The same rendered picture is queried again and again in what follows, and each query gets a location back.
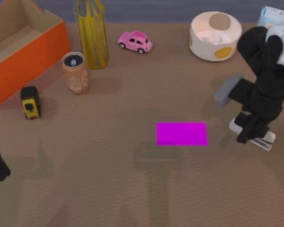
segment pink car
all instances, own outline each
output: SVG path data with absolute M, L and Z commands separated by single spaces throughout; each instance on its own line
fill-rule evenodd
M 123 32 L 118 39 L 118 44 L 123 49 L 129 49 L 138 53 L 149 52 L 152 48 L 152 42 L 146 34 L 139 31 Z

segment yellow and black object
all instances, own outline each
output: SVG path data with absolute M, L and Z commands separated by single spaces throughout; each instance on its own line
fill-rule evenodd
M 23 87 L 21 89 L 21 102 L 27 119 L 41 117 L 40 96 L 35 86 Z

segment gray object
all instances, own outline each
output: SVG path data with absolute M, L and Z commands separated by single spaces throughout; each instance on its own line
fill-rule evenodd
M 225 83 L 219 88 L 219 90 L 214 94 L 214 100 L 219 107 L 225 107 L 230 98 L 229 94 L 231 90 L 237 85 L 237 83 L 242 79 L 242 75 L 234 74 L 230 76 Z

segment gray floor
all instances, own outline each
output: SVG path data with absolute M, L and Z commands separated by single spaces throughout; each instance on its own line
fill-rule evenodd
M 74 21 L 76 0 L 35 0 L 47 9 Z M 284 9 L 284 0 L 102 0 L 108 22 L 185 22 L 204 11 L 229 13 L 242 22 L 257 21 L 261 7 L 268 5 Z

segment white pot with yellow spots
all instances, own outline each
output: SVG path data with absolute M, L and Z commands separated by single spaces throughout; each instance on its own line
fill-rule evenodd
M 206 61 L 229 59 L 242 35 L 241 24 L 232 16 L 214 11 L 196 16 L 190 25 L 189 47 Z

